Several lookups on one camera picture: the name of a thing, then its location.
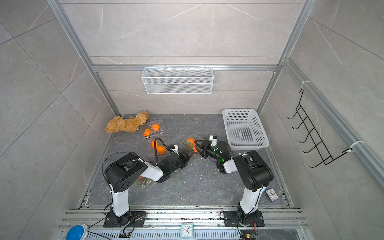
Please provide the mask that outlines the leafy twin oranges container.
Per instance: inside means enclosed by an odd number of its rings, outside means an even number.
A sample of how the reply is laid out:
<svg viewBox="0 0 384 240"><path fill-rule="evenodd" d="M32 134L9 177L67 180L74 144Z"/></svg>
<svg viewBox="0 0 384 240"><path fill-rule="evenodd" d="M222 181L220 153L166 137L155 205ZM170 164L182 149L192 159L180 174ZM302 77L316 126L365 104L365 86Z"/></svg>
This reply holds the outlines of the leafy twin oranges container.
<svg viewBox="0 0 384 240"><path fill-rule="evenodd" d="M198 150L196 149L196 145L195 145L195 139L194 138L188 138L184 141L187 149L193 153L198 153Z"/></svg>
<svg viewBox="0 0 384 240"><path fill-rule="evenodd" d="M135 185L141 187L141 188L144 188L146 187L147 185L149 185L150 183L152 182L151 179L149 178L145 178L145 177L139 177L136 181L135 181Z"/></svg>

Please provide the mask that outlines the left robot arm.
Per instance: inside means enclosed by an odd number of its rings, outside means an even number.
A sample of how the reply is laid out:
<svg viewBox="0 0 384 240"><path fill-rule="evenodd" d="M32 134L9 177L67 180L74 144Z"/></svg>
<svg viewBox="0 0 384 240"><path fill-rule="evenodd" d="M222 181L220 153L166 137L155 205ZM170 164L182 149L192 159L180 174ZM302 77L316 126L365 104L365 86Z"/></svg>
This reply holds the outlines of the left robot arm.
<svg viewBox="0 0 384 240"><path fill-rule="evenodd" d="M140 177L154 182L163 183L173 172L183 169L191 156L183 151L173 150L159 165L147 162L136 153L129 152L115 162L109 164L104 171L104 177L112 191L112 212L116 217L122 217L130 211L129 188Z"/></svg>

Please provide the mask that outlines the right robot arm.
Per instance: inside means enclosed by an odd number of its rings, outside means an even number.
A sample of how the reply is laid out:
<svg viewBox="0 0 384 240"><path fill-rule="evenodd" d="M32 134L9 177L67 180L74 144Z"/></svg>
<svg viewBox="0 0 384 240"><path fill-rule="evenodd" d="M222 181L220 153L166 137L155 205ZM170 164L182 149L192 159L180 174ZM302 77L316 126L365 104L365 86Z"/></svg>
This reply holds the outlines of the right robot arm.
<svg viewBox="0 0 384 240"><path fill-rule="evenodd" d="M238 203L238 216L239 218L255 216L262 193L274 179L273 171L263 158L254 150L235 155L225 141L213 143L208 140L195 140L194 143L201 157L214 160L219 172L240 175L245 190Z"/></svg>

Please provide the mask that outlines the orange in middle container lower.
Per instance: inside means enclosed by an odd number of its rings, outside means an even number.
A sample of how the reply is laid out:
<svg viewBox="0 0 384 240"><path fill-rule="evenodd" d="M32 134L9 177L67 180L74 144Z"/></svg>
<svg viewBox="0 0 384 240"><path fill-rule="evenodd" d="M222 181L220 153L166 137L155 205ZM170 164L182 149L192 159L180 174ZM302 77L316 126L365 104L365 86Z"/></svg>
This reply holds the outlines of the orange in middle container lower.
<svg viewBox="0 0 384 240"><path fill-rule="evenodd" d="M157 154L164 155L167 152L167 148L164 146L158 146Z"/></svg>

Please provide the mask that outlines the orange in far container right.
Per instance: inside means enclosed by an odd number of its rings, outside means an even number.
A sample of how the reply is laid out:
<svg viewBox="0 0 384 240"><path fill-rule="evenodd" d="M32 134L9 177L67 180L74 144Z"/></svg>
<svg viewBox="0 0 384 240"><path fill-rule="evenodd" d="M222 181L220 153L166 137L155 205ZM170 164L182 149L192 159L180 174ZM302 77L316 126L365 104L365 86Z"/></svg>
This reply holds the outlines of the orange in far container right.
<svg viewBox="0 0 384 240"><path fill-rule="evenodd" d="M152 130L155 131L155 132L159 131L160 130L160 125L159 124L153 124L152 125Z"/></svg>

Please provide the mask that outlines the orange in far container left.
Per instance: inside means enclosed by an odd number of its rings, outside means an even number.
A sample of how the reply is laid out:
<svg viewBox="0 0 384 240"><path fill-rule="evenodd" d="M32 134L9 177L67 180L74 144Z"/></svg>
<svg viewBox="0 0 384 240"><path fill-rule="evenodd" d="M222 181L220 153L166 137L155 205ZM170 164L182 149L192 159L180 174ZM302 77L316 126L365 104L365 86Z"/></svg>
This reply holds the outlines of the orange in far container left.
<svg viewBox="0 0 384 240"><path fill-rule="evenodd" d="M144 137L149 137L150 135L151 135L151 130L150 129L145 129Z"/></svg>

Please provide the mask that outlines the white plastic basket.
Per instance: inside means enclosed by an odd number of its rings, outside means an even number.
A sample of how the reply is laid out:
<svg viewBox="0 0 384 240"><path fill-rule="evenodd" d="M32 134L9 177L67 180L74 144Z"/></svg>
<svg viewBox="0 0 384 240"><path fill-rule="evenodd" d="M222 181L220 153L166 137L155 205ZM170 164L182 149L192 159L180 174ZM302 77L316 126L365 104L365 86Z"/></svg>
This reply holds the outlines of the white plastic basket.
<svg viewBox="0 0 384 240"><path fill-rule="evenodd" d="M270 145L256 110L225 109L222 114L231 150L257 151Z"/></svg>

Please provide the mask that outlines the small white clock front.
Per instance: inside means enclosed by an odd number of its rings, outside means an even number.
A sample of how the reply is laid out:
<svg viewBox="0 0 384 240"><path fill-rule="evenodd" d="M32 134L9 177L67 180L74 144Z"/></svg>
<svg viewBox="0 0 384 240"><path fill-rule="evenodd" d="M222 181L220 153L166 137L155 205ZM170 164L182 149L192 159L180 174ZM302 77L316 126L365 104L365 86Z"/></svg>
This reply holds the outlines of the small white clock front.
<svg viewBox="0 0 384 240"><path fill-rule="evenodd" d="M194 224L193 223L183 223L181 224L181 233L180 233L181 239L194 239L195 237L195 231L194 231Z"/></svg>

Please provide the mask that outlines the brown teddy bear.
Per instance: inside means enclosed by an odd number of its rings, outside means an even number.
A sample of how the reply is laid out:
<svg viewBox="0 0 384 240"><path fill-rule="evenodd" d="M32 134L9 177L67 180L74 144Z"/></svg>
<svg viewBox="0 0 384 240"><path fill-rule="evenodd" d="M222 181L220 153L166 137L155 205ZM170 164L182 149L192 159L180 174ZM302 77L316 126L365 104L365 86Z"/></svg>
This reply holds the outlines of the brown teddy bear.
<svg viewBox="0 0 384 240"><path fill-rule="evenodd" d="M141 111L134 118L129 117L128 119L116 116L107 123L105 131L109 134L118 132L134 133L141 125L147 122L148 118L149 114L147 111Z"/></svg>

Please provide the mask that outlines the small blue clock on table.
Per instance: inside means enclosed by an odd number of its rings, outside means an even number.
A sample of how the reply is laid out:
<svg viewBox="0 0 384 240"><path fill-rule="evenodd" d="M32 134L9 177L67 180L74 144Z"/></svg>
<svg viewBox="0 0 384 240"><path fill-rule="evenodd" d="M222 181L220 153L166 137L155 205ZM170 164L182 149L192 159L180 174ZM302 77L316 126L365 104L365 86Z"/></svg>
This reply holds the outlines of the small blue clock on table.
<svg viewBox="0 0 384 240"><path fill-rule="evenodd" d="M279 199L279 196L274 189L266 189L265 192L266 192L266 194L269 197L271 202L274 202L274 201Z"/></svg>

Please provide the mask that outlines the blue round button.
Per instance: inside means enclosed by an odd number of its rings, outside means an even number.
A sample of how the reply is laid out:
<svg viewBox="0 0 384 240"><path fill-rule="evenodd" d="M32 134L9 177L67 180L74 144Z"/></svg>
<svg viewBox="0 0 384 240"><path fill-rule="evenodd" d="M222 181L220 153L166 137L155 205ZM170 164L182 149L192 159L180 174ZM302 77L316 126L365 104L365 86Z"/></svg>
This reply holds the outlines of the blue round button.
<svg viewBox="0 0 384 240"><path fill-rule="evenodd" d="M85 240L87 237L87 228L86 224L78 224L72 227L67 235L66 240Z"/></svg>

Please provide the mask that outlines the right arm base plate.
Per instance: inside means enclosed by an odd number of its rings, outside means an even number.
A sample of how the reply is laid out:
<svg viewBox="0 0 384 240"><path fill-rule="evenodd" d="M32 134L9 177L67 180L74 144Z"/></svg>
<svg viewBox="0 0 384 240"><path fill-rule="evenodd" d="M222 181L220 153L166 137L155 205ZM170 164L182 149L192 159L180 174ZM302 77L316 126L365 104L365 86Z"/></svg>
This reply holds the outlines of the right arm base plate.
<svg viewBox="0 0 384 240"><path fill-rule="evenodd" d="M220 218L224 220L225 227L264 227L265 222L262 213L259 210L251 214L244 214L242 211L223 211L220 212Z"/></svg>

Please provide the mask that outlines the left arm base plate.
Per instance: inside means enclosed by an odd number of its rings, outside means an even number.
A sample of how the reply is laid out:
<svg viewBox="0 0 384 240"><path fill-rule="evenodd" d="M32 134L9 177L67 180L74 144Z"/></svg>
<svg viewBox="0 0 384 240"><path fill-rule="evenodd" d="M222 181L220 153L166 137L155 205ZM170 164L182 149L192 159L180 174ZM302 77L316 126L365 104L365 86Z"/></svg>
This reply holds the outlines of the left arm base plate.
<svg viewBox="0 0 384 240"><path fill-rule="evenodd" d="M113 211L107 213L105 222L103 224L104 228L118 228L125 227L127 225L134 224L135 227L143 227L146 219L147 212L138 211L132 212L129 211L121 217L117 217Z"/></svg>

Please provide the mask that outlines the black wall hook rack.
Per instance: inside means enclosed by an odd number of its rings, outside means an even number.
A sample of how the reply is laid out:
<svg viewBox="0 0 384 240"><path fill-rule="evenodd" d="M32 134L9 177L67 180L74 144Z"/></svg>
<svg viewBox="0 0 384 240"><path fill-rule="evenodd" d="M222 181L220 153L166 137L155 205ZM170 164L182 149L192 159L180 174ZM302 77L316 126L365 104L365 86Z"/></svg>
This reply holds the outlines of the black wall hook rack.
<svg viewBox="0 0 384 240"><path fill-rule="evenodd" d="M299 119L300 123L296 127L292 127L293 130L299 130L300 128L304 128L307 132L307 135L304 140L299 141L300 144L305 144L307 142L311 143L312 148L307 151L302 151L304 154L309 154L315 151L319 154L321 161L318 164L309 165L310 168L314 169L320 165L329 165L330 163L335 162L339 158L343 157L346 154L352 153L352 148L345 149L341 152L341 154L337 157L333 157L330 150L328 149L326 143L321 137L320 132L315 127L314 123L310 119L306 110L304 109L301 101L303 99L304 90L300 89L299 91L300 98L298 104L295 108L295 112L291 117L287 117L288 120Z"/></svg>

